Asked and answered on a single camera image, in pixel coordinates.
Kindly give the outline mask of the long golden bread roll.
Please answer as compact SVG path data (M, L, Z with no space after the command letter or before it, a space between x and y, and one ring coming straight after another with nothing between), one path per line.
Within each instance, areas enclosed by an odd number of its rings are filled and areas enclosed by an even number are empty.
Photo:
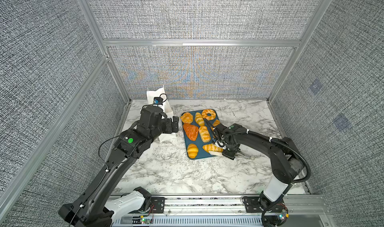
M217 147L214 144L207 144L203 146L203 150L206 151L207 153L210 153L210 152L222 153L224 149Z

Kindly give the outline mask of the small golden croissant bun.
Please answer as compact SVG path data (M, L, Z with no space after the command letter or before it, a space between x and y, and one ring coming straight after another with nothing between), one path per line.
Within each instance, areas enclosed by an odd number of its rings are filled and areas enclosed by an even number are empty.
M189 144L187 147L187 154L190 159L195 159L199 153L199 148L195 144Z

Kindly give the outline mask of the white paper bag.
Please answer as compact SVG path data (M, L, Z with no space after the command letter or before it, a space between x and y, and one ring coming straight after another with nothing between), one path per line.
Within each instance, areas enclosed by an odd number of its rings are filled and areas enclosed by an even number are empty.
M147 89L148 104L154 104L154 98L155 97L161 97L163 99L162 104L155 104L155 106L160 107L163 110L163 112L167 115L167 118L172 119L172 117L174 116L174 112L171 108L171 105L168 101L168 98L166 97L165 88L162 87L162 88L159 88L159 89L154 90L154 91ZM161 134L159 136L159 141L162 143L162 142L170 141L170 140L174 139L175 137L176 137L175 133L173 133L173 134Z

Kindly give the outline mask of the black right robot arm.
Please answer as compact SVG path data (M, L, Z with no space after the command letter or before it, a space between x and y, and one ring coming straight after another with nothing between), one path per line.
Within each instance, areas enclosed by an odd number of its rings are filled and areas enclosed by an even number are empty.
M250 131L241 125L213 128L214 140L223 149L222 155L230 160L241 153L241 145L249 147L270 159L272 177L261 192L256 206L269 212L283 203L284 196L294 184L303 183L312 175L311 168L290 138L277 139Z

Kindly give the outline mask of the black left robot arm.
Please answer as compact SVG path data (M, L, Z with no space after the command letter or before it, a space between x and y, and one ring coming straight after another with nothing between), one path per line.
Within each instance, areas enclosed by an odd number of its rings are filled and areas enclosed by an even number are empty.
M178 130L178 117L168 118L157 105L143 106L140 119L118 136L105 166L92 183L73 203L62 205L59 215L75 227L110 227L125 214L149 211L152 195L141 187L115 201L108 199L123 175L156 138Z

